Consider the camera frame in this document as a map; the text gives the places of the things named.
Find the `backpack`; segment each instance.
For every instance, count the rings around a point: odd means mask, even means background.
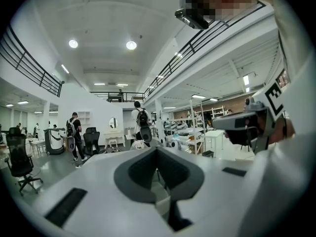
[[[143,109],[142,111],[140,111],[139,109],[138,110],[138,115],[137,115],[137,124],[140,126],[140,127],[143,127],[143,126],[148,126],[148,115],[147,113],[145,112],[145,110]]]
[[[75,120],[76,120],[76,118],[74,118],[73,121],[70,121],[70,120],[67,121],[67,134],[68,134],[68,136],[74,137],[76,134],[76,129],[74,126]]]

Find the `black slot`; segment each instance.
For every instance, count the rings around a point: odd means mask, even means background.
[[[227,172],[227,173],[230,173],[230,174],[233,174],[233,175],[236,175],[236,176],[242,176],[244,177],[245,174],[247,173],[247,171],[245,170],[240,170],[240,169],[235,169],[235,168],[224,168],[223,169],[224,172]]]
[[[46,215],[46,219],[58,227],[62,227],[69,216],[87,194],[83,189],[73,188]]]

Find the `black shirt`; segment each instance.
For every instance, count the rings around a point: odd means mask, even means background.
[[[76,130],[76,134],[74,135],[74,138],[75,138],[75,140],[77,140],[77,141],[81,141],[81,136],[80,136],[80,133],[79,133],[79,131],[78,131],[78,126],[81,126],[81,123],[80,123],[80,120],[79,120],[79,119],[76,119],[76,120],[74,121],[74,127],[75,127],[75,130]]]

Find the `ceiling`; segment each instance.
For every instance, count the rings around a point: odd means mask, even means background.
[[[256,91],[269,79],[274,63],[278,62],[277,57],[276,32],[273,38],[248,45],[247,50],[236,52],[229,59],[223,58],[217,66],[210,64],[184,80],[161,97],[162,106],[186,106],[194,94],[205,96],[209,101],[210,98],[222,99],[244,94],[246,87],[250,87],[250,92]],[[249,76],[248,86],[243,85],[242,77],[245,75]]]
[[[41,100],[0,78],[0,106],[13,104],[13,109],[24,112],[43,112],[46,101]],[[28,104],[19,105],[19,101],[28,101]],[[50,111],[57,111],[58,106],[50,104]]]
[[[157,43],[166,43],[172,34],[162,34],[163,30],[178,21],[174,11],[179,0],[55,0],[55,4],[65,31],[79,43],[74,51],[92,91],[118,90],[115,83],[135,90],[140,73],[162,48]],[[126,48],[130,40],[137,43],[135,50]],[[96,82],[106,85],[94,86]]]

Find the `white stool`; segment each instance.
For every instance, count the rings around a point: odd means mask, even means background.
[[[115,143],[118,147],[118,141],[116,139],[109,140],[110,147],[112,146],[112,143]]]

